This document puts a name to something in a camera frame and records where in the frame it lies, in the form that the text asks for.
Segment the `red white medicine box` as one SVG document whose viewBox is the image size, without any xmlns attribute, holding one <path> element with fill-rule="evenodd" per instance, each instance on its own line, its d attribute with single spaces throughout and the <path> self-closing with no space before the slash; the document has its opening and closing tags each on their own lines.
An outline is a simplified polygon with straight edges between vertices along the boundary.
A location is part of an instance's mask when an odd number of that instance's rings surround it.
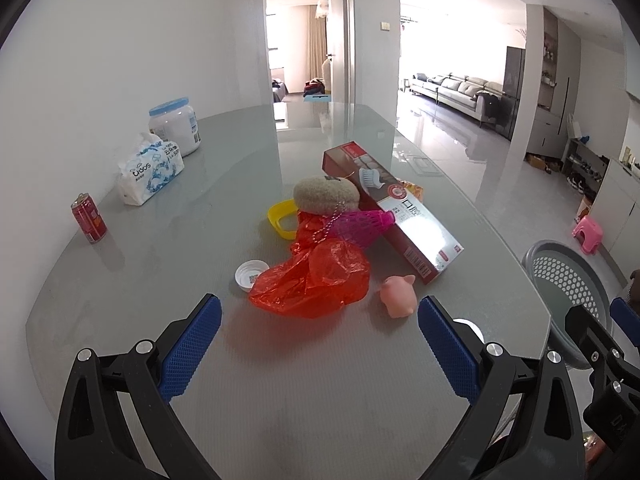
<svg viewBox="0 0 640 480">
<path fill-rule="evenodd" d="M 395 223 L 384 236 L 423 283 L 434 281 L 463 252 L 442 222 L 357 142 L 326 150 L 322 170 L 356 185 L 361 209 L 394 215 Z"/>
</svg>

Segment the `red plastic bag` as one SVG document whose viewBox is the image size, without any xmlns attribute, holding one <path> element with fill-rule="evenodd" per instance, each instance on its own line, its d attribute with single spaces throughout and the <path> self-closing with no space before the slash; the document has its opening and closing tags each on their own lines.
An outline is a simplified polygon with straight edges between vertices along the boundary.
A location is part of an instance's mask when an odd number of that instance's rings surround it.
<svg viewBox="0 0 640 480">
<path fill-rule="evenodd" d="M 329 236 L 329 219 L 297 213 L 291 257 L 259 274 L 248 300 L 288 318 L 321 318 L 363 299 L 370 262 L 356 245 Z"/>
</svg>

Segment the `grey perforated laundry basket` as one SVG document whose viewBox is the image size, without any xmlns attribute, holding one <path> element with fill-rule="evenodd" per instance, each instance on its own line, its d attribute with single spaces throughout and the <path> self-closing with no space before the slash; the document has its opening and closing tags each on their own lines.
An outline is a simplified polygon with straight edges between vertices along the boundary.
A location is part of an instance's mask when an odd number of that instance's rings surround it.
<svg viewBox="0 0 640 480">
<path fill-rule="evenodd" d="M 611 301 L 597 273 L 577 252 L 554 240 L 533 244 L 522 266 L 551 316 L 549 348 L 568 366 L 588 370 L 587 360 L 566 333 L 565 315 L 571 307 L 584 306 L 612 334 Z"/>
</svg>

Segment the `pink plastic stool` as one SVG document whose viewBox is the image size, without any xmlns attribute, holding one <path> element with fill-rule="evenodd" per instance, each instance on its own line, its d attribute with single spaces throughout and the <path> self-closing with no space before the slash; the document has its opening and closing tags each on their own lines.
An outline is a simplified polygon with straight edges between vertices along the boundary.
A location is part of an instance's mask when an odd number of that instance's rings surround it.
<svg viewBox="0 0 640 480">
<path fill-rule="evenodd" d="M 574 227 L 572 237 L 580 240 L 580 249 L 584 254 L 592 255 L 602 244 L 603 230 L 600 224 L 587 214 Z"/>
</svg>

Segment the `grey base cabinets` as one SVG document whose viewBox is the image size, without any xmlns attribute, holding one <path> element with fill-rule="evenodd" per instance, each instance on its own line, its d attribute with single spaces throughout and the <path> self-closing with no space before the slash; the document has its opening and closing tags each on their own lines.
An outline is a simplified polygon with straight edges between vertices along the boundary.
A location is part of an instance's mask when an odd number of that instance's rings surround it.
<svg viewBox="0 0 640 480">
<path fill-rule="evenodd" d="M 590 216 L 603 230 L 603 249 L 629 278 L 639 267 L 639 179 L 619 162 L 610 162 Z"/>
</svg>

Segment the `shoe rack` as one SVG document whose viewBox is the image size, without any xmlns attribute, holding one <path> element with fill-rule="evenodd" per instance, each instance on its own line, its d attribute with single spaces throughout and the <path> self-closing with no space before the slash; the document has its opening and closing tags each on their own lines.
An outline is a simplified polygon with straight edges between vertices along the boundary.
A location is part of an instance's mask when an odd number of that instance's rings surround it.
<svg viewBox="0 0 640 480">
<path fill-rule="evenodd" d="M 581 140 L 570 139 L 563 155 L 562 173 L 573 188 L 594 200 L 609 163 L 606 156 L 591 151 Z"/>
</svg>

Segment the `pink pig toy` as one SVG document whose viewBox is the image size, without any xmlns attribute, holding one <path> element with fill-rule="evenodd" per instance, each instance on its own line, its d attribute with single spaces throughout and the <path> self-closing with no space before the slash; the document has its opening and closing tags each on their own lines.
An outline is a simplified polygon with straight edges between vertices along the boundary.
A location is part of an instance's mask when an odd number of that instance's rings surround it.
<svg viewBox="0 0 640 480">
<path fill-rule="evenodd" d="M 380 298 L 391 318 L 408 318 L 418 307 L 418 298 L 413 289 L 416 277 L 412 274 L 393 275 L 382 283 Z"/>
</svg>

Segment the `red soda can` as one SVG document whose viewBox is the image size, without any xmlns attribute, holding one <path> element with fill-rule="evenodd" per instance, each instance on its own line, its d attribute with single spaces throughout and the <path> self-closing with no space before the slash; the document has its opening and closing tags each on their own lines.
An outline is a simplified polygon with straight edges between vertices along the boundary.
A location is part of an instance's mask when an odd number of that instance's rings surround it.
<svg viewBox="0 0 640 480">
<path fill-rule="evenodd" d="M 88 193 L 80 193 L 70 205 L 70 210 L 90 244 L 102 240 L 107 233 L 107 227 L 96 203 Z"/>
</svg>

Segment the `white bottle cap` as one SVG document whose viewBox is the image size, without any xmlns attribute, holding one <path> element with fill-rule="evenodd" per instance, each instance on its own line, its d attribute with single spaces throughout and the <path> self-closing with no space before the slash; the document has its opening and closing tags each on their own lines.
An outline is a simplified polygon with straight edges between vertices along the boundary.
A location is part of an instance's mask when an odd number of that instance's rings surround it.
<svg viewBox="0 0 640 480">
<path fill-rule="evenodd" d="M 262 260 L 247 260 L 235 270 L 235 283 L 243 292 L 250 292 L 258 276 L 269 269 L 269 264 Z"/>
</svg>

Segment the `pink snack bag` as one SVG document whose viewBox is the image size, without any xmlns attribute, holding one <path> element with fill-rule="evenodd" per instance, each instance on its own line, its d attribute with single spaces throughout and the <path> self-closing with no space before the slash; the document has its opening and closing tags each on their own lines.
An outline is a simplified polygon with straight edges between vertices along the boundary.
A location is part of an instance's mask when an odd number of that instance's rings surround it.
<svg viewBox="0 0 640 480">
<path fill-rule="evenodd" d="M 424 199 L 424 189 L 422 186 L 417 185 L 415 183 L 409 181 L 402 181 L 402 185 L 404 188 L 410 192 L 420 203 L 423 202 Z"/>
</svg>

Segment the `blue white tissue pack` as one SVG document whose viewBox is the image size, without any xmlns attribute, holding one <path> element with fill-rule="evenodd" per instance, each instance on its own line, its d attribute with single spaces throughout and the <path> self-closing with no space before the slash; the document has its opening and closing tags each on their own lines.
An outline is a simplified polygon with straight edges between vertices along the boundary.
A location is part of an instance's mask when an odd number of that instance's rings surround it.
<svg viewBox="0 0 640 480">
<path fill-rule="evenodd" d="M 128 206 L 142 206 L 184 169 L 180 148 L 149 131 L 140 133 L 136 150 L 119 165 L 116 190 Z"/>
</svg>

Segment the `dark refrigerator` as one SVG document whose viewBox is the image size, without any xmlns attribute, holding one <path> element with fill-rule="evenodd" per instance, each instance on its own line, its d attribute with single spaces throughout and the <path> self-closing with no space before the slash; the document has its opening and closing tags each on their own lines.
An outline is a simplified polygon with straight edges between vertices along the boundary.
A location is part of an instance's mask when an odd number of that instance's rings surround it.
<svg viewBox="0 0 640 480">
<path fill-rule="evenodd" d="M 526 51 L 517 47 L 506 48 L 506 67 L 500 98 L 496 130 L 511 141 L 518 119 L 522 87 L 524 81 Z"/>
</svg>

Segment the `pink shuttlecock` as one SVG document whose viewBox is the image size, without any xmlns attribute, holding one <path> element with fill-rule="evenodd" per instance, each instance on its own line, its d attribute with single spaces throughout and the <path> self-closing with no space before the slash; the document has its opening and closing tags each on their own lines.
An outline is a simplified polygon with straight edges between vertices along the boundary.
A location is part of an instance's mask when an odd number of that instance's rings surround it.
<svg viewBox="0 0 640 480">
<path fill-rule="evenodd" d="M 391 211 L 356 210 L 340 214 L 329 229 L 330 237 L 366 249 L 395 224 Z"/>
</svg>

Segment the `beige plush round toy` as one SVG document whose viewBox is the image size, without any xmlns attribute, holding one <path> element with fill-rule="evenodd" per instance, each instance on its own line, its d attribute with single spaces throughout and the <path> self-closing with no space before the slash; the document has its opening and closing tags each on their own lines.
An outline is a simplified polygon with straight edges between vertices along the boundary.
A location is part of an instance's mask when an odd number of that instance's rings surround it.
<svg viewBox="0 0 640 480">
<path fill-rule="evenodd" d="M 358 210 L 360 193 L 356 185 L 344 178 L 311 177 L 294 186 L 293 200 L 306 214 L 330 216 Z"/>
</svg>

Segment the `white jar blue lid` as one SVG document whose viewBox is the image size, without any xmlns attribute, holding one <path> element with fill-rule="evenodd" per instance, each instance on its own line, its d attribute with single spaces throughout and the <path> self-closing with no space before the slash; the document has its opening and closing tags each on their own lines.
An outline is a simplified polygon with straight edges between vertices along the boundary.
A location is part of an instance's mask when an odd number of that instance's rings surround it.
<svg viewBox="0 0 640 480">
<path fill-rule="evenodd" d="M 177 144 L 182 157 L 195 152 L 202 142 L 198 118 L 186 96 L 152 107 L 149 130 L 163 141 Z"/>
</svg>

